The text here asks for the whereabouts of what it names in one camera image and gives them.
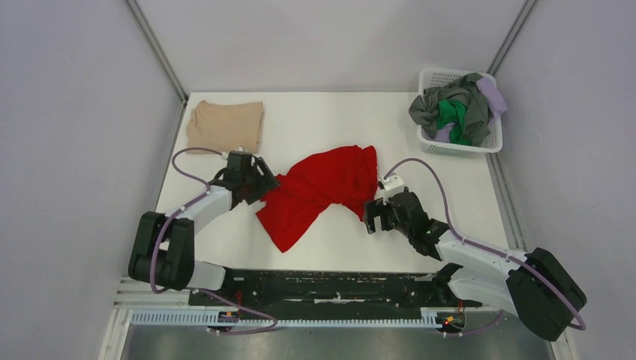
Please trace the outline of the red t shirt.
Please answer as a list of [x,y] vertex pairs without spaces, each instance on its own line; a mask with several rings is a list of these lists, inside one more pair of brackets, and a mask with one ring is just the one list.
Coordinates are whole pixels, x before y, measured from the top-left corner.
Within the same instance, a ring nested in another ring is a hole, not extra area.
[[261,201],[256,216],[276,248],[287,252],[331,205],[348,208],[361,221],[377,191],[377,150],[348,145],[312,154],[277,175],[280,183]]

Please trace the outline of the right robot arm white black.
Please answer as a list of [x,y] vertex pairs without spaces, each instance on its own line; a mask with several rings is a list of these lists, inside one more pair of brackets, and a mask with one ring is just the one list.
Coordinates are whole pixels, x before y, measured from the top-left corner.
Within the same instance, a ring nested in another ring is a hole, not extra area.
[[395,230],[417,253],[445,264],[433,277],[433,297],[443,306],[462,300],[499,308],[546,341],[581,325],[576,317],[587,296],[548,250],[525,253],[468,239],[428,217],[407,189],[367,202],[363,221],[368,233]]

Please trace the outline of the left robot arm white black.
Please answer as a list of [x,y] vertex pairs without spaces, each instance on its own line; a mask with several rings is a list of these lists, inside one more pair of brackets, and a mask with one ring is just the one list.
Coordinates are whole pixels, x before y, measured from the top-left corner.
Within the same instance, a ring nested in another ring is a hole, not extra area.
[[195,258],[195,236],[240,203],[260,201],[279,184],[261,157],[231,151],[226,166],[204,181],[202,192],[193,199],[167,213],[147,211],[141,216],[129,277],[150,284],[155,293],[204,289],[216,305],[228,305],[236,286],[225,279],[225,267]]

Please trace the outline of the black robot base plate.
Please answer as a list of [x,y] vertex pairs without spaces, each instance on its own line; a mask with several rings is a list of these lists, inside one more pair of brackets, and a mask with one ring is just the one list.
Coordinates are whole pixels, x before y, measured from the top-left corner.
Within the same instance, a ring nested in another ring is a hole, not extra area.
[[230,269],[216,293],[278,320],[415,320],[421,308],[480,305],[425,273]]

